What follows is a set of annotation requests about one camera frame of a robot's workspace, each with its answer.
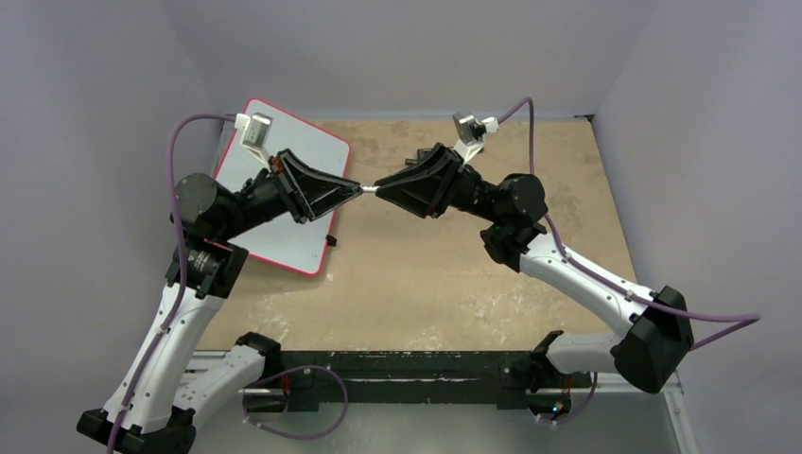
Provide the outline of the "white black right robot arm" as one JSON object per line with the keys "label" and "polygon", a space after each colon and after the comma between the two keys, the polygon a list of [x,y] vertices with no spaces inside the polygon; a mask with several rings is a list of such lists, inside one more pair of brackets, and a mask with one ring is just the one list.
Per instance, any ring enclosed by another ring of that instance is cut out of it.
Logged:
{"label": "white black right robot arm", "polygon": [[536,391],[575,373],[623,377],[658,393],[694,344],[687,305],[676,289],[659,291],[624,279],[571,250],[548,216],[546,194],[532,174],[489,183],[442,144],[415,165],[375,182],[378,198],[419,218],[447,209],[489,221],[479,236],[490,258],[559,290],[607,326],[597,334],[550,332],[531,352]]}

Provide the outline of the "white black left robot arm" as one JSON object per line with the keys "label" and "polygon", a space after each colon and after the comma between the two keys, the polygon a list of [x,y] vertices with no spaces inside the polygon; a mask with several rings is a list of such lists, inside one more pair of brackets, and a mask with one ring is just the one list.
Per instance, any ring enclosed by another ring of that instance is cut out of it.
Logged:
{"label": "white black left robot arm", "polygon": [[157,314],[113,396],[80,416],[78,432],[112,453],[186,453],[201,425],[241,389],[275,385],[286,397],[291,371],[279,342],[253,332],[197,379],[184,383],[183,375],[247,260],[235,237],[284,214],[301,224],[321,218],[362,191],[288,149],[236,192],[204,173],[177,181],[171,217],[180,236]]}

